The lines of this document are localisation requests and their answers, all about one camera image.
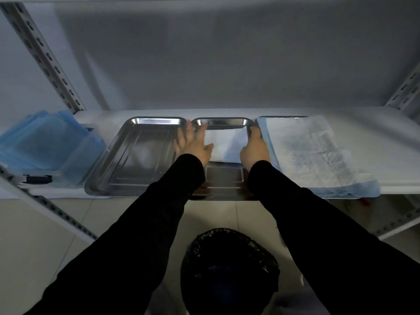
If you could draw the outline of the clear plastic box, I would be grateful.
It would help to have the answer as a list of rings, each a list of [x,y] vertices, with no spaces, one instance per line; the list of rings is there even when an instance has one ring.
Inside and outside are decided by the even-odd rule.
[[[46,149],[30,149],[30,156],[45,164],[5,164],[7,171],[18,178],[23,185],[24,175],[51,175],[50,187],[73,188],[82,185],[99,157],[106,150],[106,143],[94,127],[85,127],[88,134],[75,147],[60,141],[58,145],[47,143]]]

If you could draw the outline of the black clip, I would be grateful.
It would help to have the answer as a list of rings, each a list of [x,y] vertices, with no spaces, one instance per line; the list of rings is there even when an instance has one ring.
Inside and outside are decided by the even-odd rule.
[[[42,175],[42,176],[35,176],[35,175],[24,175],[26,180],[23,182],[24,184],[29,185],[46,185],[53,182],[51,175]]]

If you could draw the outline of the bin with black bag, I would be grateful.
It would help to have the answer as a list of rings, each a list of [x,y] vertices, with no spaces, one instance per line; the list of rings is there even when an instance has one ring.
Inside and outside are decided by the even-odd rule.
[[[278,291],[276,258],[252,238],[230,228],[199,234],[180,270],[189,315],[261,315]]]

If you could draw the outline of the person's right forearm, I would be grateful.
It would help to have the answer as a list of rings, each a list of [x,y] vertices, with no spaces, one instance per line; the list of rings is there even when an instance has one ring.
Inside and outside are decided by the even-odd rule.
[[[420,315],[418,262],[265,160],[251,167],[248,188],[331,315]]]

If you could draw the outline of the narrow steel tray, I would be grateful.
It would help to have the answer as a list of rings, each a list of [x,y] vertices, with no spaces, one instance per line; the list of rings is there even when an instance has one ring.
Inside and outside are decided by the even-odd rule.
[[[248,139],[250,127],[257,126],[254,121],[243,117],[210,117],[192,120],[195,129],[207,124],[209,130],[247,128]],[[242,163],[209,162],[205,166],[206,181],[198,188],[191,200],[211,201],[254,201],[255,196],[248,190],[248,171]]]

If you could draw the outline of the person's right hand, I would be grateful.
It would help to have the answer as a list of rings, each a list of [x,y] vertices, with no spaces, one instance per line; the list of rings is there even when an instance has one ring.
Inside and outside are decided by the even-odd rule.
[[[270,162],[270,153],[265,141],[248,143],[240,152],[243,167],[250,172],[253,165],[260,161]]]

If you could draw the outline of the perforated grey shelf upright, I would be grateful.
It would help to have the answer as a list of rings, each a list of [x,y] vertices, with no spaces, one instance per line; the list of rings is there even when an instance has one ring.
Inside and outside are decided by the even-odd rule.
[[[87,244],[92,244],[98,239],[98,236],[91,230],[44,196],[32,195],[27,189],[21,189],[15,182],[15,175],[9,173],[2,165],[0,165],[0,187]]]
[[[379,240],[383,241],[398,233],[401,233],[420,223],[420,207],[416,208],[396,220],[386,224],[385,226],[372,232]]]
[[[403,111],[420,93],[420,60],[387,100],[385,107]]]
[[[22,2],[0,2],[0,10],[24,43],[66,108],[75,115],[86,111],[58,60]]]

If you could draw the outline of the white pad with blue backing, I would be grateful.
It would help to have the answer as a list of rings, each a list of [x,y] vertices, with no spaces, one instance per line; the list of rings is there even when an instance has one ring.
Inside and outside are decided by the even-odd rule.
[[[338,144],[322,115],[258,117],[271,164],[297,185],[325,199],[381,195],[377,179]]]

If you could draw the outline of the person's left forearm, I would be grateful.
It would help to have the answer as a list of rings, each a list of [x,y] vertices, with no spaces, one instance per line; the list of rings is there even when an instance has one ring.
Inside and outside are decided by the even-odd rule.
[[[186,202],[204,183],[204,153],[184,153],[71,260],[24,315],[143,315],[160,285]]]

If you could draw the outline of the large steel tray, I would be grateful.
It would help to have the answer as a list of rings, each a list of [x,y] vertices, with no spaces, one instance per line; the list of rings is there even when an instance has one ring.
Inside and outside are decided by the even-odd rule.
[[[185,129],[181,117],[133,117],[98,158],[84,190],[90,196],[139,197],[175,159],[173,141]]]

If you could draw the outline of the person's left hand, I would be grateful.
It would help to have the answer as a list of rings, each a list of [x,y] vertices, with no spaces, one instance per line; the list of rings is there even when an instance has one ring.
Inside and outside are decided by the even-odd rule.
[[[198,158],[203,167],[205,167],[211,159],[210,157],[204,157],[203,152],[206,130],[207,125],[202,125],[198,131],[195,132],[195,128],[190,120],[186,121],[185,130],[178,128],[177,138],[173,141],[176,158],[183,154],[191,154]]]

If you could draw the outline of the white absorbent pad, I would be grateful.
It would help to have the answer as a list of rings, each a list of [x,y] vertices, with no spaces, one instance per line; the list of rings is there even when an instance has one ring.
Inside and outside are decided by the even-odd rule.
[[[209,130],[205,132],[204,144],[213,144],[210,161],[218,163],[241,163],[240,152],[248,143],[247,128]]]

